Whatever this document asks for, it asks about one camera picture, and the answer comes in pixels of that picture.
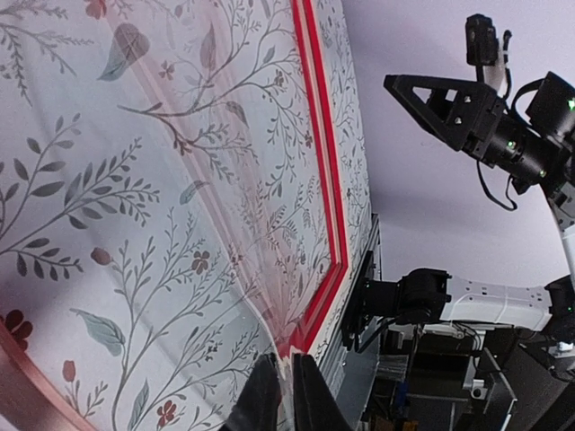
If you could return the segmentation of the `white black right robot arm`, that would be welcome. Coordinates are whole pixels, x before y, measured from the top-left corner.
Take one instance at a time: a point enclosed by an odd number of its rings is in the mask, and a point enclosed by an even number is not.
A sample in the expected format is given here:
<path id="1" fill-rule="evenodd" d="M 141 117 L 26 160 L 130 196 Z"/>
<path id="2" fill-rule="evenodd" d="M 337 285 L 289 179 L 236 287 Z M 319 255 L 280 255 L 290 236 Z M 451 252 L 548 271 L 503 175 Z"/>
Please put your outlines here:
<path id="1" fill-rule="evenodd" d="M 479 81 L 387 75 L 395 154 L 376 200 L 390 272 L 438 276 L 432 320 L 574 340 L 574 89 L 524 85 L 525 113 Z M 406 155 L 397 151 L 405 147 Z"/>

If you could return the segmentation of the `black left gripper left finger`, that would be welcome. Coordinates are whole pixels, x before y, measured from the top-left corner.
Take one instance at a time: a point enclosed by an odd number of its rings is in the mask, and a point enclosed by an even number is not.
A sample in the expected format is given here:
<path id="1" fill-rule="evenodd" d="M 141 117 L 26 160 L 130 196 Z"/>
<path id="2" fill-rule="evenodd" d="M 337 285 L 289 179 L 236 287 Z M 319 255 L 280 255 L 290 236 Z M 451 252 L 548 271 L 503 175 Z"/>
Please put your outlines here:
<path id="1" fill-rule="evenodd" d="M 258 357 L 228 418 L 227 431 L 273 431 L 277 429 L 281 389 L 276 356 Z"/>

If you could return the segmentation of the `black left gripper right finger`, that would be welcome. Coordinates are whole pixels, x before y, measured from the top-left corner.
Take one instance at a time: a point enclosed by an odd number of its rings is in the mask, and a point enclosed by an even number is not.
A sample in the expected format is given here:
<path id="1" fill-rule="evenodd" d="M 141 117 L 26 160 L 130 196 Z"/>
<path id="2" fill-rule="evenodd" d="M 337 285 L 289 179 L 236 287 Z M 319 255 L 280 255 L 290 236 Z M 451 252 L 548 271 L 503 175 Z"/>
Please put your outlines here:
<path id="1" fill-rule="evenodd" d="M 298 431 L 351 431 L 310 355 L 293 358 L 293 401 Z"/>

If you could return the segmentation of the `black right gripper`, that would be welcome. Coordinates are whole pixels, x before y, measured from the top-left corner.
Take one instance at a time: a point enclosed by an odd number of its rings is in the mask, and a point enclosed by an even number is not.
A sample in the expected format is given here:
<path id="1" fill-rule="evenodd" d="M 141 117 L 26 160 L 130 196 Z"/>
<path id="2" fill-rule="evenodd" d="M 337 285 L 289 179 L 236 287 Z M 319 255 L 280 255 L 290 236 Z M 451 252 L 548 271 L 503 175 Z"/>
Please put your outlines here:
<path id="1" fill-rule="evenodd" d="M 499 167 L 517 191 L 552 190 L 571 179 L 571 103 L 535 96 L 524 124 L 488 84 L 387 75 L 384 88 L 418 125 L 478 163 Z"/>

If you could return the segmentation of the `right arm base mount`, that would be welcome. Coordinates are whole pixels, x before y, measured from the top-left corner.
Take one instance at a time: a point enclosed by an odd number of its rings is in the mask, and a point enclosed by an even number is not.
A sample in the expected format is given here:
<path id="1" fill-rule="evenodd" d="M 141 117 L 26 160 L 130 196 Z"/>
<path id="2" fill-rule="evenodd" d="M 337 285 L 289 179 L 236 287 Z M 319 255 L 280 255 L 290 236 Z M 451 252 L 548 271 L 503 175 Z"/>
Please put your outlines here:
<path id="1" fill-rule="evenodd" d="M 375 254 L 367 251 L 341 320 L 342 344 L 348 351 L 362 354 L 399 315 L 400 283 L 376 279 L 378 274 Z M 374 318 L 381 322 L 362 341 L 362 334 Z"/>

